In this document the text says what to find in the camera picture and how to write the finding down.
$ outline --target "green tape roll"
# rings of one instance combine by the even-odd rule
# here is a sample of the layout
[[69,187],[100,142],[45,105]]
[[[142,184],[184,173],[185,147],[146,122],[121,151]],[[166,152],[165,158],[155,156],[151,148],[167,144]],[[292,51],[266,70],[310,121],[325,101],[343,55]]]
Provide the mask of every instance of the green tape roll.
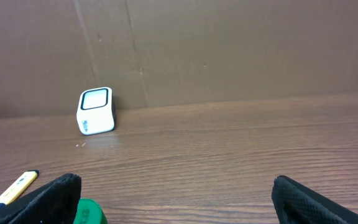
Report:
[[89,198],[81,198],[74,224],[107,224],[107,220],[97,202]]

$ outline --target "green round object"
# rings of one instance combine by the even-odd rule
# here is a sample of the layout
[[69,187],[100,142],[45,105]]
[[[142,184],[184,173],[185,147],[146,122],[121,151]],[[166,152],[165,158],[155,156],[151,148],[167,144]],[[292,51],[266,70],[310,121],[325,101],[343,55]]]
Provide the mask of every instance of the green round object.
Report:
[[89,198],[81,198],[74,224],[107,224],[107,220],[97,202]]

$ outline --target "device screen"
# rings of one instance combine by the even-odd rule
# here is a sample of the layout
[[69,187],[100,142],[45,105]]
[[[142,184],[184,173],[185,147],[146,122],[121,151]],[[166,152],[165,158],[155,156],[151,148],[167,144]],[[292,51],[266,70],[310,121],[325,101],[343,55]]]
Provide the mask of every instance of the device screen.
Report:
[[107,89],[91,90],[84,93],[82,101],[82,109],[92,109],[107,104]]

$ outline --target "marker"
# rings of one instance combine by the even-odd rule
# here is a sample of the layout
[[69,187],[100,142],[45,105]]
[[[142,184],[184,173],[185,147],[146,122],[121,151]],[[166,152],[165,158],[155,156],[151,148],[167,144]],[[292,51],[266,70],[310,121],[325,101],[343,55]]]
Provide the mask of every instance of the marker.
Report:
[[0,208],[15,201],[23,191],[38,177],[38,170],[24,172],[4,193],[0,196]]

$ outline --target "wall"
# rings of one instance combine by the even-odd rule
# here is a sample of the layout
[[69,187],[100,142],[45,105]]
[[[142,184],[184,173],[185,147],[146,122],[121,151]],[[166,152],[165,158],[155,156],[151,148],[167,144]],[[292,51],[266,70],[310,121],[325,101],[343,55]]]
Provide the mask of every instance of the wall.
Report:
[[0,0],[0,118],[358,90],[358,1]]

